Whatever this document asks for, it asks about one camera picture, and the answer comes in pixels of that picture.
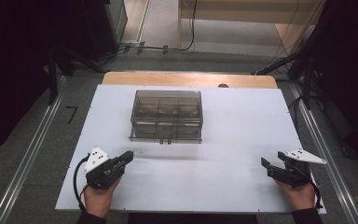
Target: white table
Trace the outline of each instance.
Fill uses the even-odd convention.
[[[201,91],[201,144],[131,142],[136,90]],[[280,90],[101,85],[92,101],[56,209],[76,210],[72,178],[98,146],[115,157],[134,150],[111,209],[129,212],[289,213],[264,157],[282,166],[278,151],[301,148]],[[81,172],[77,185],[86,178]]]

